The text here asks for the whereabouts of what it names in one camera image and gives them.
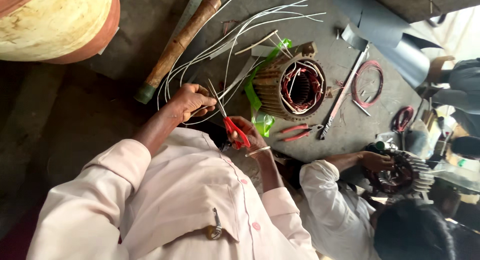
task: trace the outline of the pliers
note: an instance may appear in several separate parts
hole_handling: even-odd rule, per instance
[[[319,130],[321,130],[323,127],[324,127],[323,125],[319,125],[319,124],[315,124],[315,125],[312,125],[312,126],[308,126],[307,124],[302,124],[302,125],[293,126],[291,128],[283,129],[283,130],[280,131],[280,133],[286,134],[286,133],[289,133],[289,132],[295,131],[295,130],[304,130],[300,134],[282,139],[282,141],[284,141],[284,142],[290,142],[290,141],[293,141],[293,140],[300,139],[304,136],[309,136],[310,133],[316,133]]]

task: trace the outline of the metal ruler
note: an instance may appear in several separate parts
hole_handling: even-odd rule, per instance
[[[353,67],[352,71],[350,72],[350,75],[348,76],[348,79],[346,80],[345,84],[343,85],[343,90],[342,93],[340,93],[338,99],[335,102],[335,106],[333,107],[332,112],[330,113],[328,117],[328,122],[325,125],[321,135],[320,135],[320,140],[325,140],[325,136],[327,135],[328,129],[333,123],[333,119],[335,118],[335,115],[340,109],[340,106],[342,106],[343,103],[343,98],[345,95],[349,92],[350,86],[352,85],[353,78],[355,77],[355,74],[357,74],[357,71],[360,67],[360,64],[363,62],[363,59],[365,58],[365,55],[368,52],[368,49],[370,46],[367,44],[367,47],[365,47],[365,51],[360,53],[360,56],[357,59],[357,62],[355,63],[355,66]]]
[[[170,36],[170,39],[168,40],[168,43],[165,46],[165,49],[170,44],[170,42],[172,42],[173,38],[176,37],[180,33],[180,31],[185,27],[185,25],[187,25],[190,18],[195,14],[195,11],[197,11],[201,2],[202,2],[202,0],[189,0],[188,1],[187,7],[183,11],[183,14],[180,17],[180,20],[177,23],[177,26],[173,30],[173,33]]]

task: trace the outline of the scissor handle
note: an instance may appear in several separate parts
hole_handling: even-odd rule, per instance
[[[308,128],[307,124],[302,124],[302,125],[297,125],[297,126],[293,126],[293,127],[290,127],[290,128],[283,129],[283,130],[280,131],[280,133],[286,134],[286,133],[289,133],[291,131],[300,130],[300,129],[307,129],[307,128]]]
[[[240,136],[240,138],[242,138],[243,143],[241,143],[239,141],[235,141],[235,144],[237,145],[237,148],[240,148],[242,146],[250,147],[250,142],[248,141],[247,136],[243,133],[243,131],[241,129],[239,129],[237,126],[235,126],[235,124],[230,119],[230,117],[225,117],[223,119],[223,123],[225,124],[225,128],[226,128],[227,132],[232,134],[234,131],[236,131],[238,133],[238,135]]]

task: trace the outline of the wire bundle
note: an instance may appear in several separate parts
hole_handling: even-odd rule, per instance
[[[296,61],[292,66],[281,81],[282,100],[293,114],[303,114],[320,100],[324,80],[317,66],[309,61]]]
[[[217,13],[219,13],[226,5],[228,5],[232,0],[229,0],[227,1],[218,11]],[[313,21],[316,21],[316,22],[323,22],[321,20],[317,20],[317,19],[314,19],[314,18],[311,18],[310,16],[315,16],[315,15],[320,15],[320,14],[325,14],[325,12],[322,12],[322,13],[315,13],[315,14],[310,14],[310,15],[303,15],[301,13],[297,13],[297,12],[291,12],[291,11],[280,11],[282,9],[285,9],[285,8],[288,8],[288,7],[307,7],[308,5],[298,5],[300,3],[303,3],[305,1],[308,1],[308,0],[301,0],[301,1],[298,1],[298,2],[295,2],[295,3],[292,3],[290,5],[283,5],[283,6],[278,6],[278,7],[274,7],[274,8],[270,8],[270,9],[267,9],[265,11],[262,11],[260,13],[257,13],[255,14],[254,16],[248,18],[247,20],[244,20],[242,23],[240,23],[239,25],[237,25],[235,28],[233,28],[232,30],[230,30],[224,37],[222,37],[221,39],[219,39],[217,42],[215,42],[212,46],[210,46],[209,48],[205,49],[203,52],[201,52],[199,55],[197,55],[193,60],[191,60],[190,62],[187,62],[181,66],[178,66],[177,68],[175,67],[178,59],[175,61],[173,67],[172,67],[172,70],[168,73],[167,77],[165,78],[164,81],[162,81],[161,85],[160,85],[160,88],[158,90],[158,96],[157,96],[157,108],[159,109],[159,97],[160,97],[160,92],[162,91],[162,88],[165,87],[165,90],[164,90],[164,94],[165,94],[165,101],[168,101],[170,100],[171,96],[170,96],[170,89],[169,89],[169,84],[170,84],[170,81],[173,79],[173,77],[175,77],[178,73],[182,72],[181,76],[180,76],[180,86],[182,85],[182,81],[183,81],[183,76],[185,74],[185,72],[187,71],[187,69],[189,68],[190,65],[192,64],[195,64],[197,62],[200,62],[202,60],[205,60],[207,58],[209,58],[209,56],[212,54],[212,53],[215,53],[216,51],[218,51],[219,49],[225,47],[226,45],[229,45],[231,44],[231,49],[230,49],[230,53],[228,55],[228,60],[227,60],[227,63],[226,63],[226,70],[225,70],[225,86],[227,85],[227,74],[228,74],[228,68],[229,68],[229,64],[230,64],[230,57],[232,55],[232,51],[233,51],[233,46],[235,45],[235,42],[237,41],[237,38],[244,34],[245,32],[249,31],[250,29],[254,28],[254,27],[257,27],[257,26],[260,26],[260,25],[263,25],[263,24],[269,24],[269,23],[274,23],[274,22],[278,22],[278,21],[284,21],[284,20],[290,20],[290,19],[298,19],[298,18],[308,18],[310,20],[313,20]],[[255,19],[258,19],[260,17],[263,17],[263,16],[266,16],[266,15],[269,15],[269,14],[272,14],[272,13],[290,13],[290,14],[296,14],[296,15],[300,15],[300,16],[295,16],[295,17],[287,17],[287,18],[281,18],[281,19],[277,19],[277,20],[271,20],[271,21],[267,21],[267,22],[263,22],[263,23],[259,23],[259,24],[255,24],[253,26],[249,26],[250,23],[252,21],[254,21]],[[229,37],[235,30],[237,30],[238,28],[240,28],[240,30],[237,32],[237,34],[235,34],[233,37],[231,37],[230,39],[226,40],[227,37]],[[254,66],[252,66],[249,70],[249,72],[245,73],[245,75],[243,75],[243,77],[239,78],[237,81],[233,82],[230,86],[227,86],[225,91],[222,93],[222,95],[219,96],[220,99],[222,99],[222,102],[224,100],[224,97],[227,93],[229,93],[229,91],[231,91],[233,88],[235,88],[234,92],[232,93],[232,95],[228,98],[228,100],[223,103],[223,105],[226,105],[230,99],[233,97],[234,93],[238,90],[238,88],[241,86],[242,82],[250,75],[250,72],[260,64],[260,62],[256,63]],[[208,116],[207,118],[205,118],[204,120],[200,121],[200,122],[204,122],[206,121],[207,119],[211,118],[213,115],[217,114],[219,111],[217,110],[215,113],[213,113],[212,115]],[[190,125],[190,124],[196,124],[196,123],[200,123],[200,122],[195,122],[195,123],[188,123],[186,125]]]
[[[361,101],[359,98],[359,94],[357,91],[357,83],[359,81],[359,78],[361,78],[362,74],[370,70],[378,71],[380,75],[380,86],[378,87],[377,94],[375,95],[373,100],[371,100],[371,102],[364,102],[364,101]],[[355,78],[353,79],[353,83],[352,83],[353,99],[363,108],[368,108],[372,106],[380,98],[380,94],[382,93],[383,86],[384,86],[384,73],[382,71],[382,68],[380,67],[380,64],[375,60],[365,61],[365,63],[363,63],[362,66],[360,66],[357,74],[355,75]]]
[[[407,128],[410,120],[413,118],[413,113],[414,110],[411,106],[400,109],[393,118],[393,130],[399,133],[403,133]]]

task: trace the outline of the metal bracelet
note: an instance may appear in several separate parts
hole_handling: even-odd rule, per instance
[[[245,154],[245,157],[250,157],[253,154],[257,154],[258,152],[262,152],[262,151],[267,150],[267,149],[270,149],[270,146],[262,147],[259,150],[255,150],[254,152],[250,152],[248,154]]]

